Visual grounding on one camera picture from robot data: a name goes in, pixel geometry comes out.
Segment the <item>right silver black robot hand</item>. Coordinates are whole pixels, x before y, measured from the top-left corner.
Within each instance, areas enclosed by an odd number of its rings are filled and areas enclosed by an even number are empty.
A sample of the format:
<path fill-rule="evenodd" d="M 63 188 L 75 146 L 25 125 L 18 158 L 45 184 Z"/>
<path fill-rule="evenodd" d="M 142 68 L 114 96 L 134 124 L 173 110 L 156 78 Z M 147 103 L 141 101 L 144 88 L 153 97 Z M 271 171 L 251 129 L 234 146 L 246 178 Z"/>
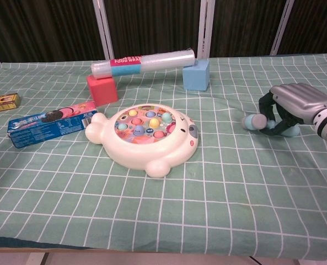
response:
<path fill-rule="evenodd" d="M 314 125 L 320 137 L 327 133 L 327 94 L 305 83 L 272 86 L 259 99 L 259 111 L 268 121 L 275 121 L 273 106 L 276 106 L 281 121 L 273 128 L 260 131 L 268 136 L 281 135 L 298 125 Z"/>

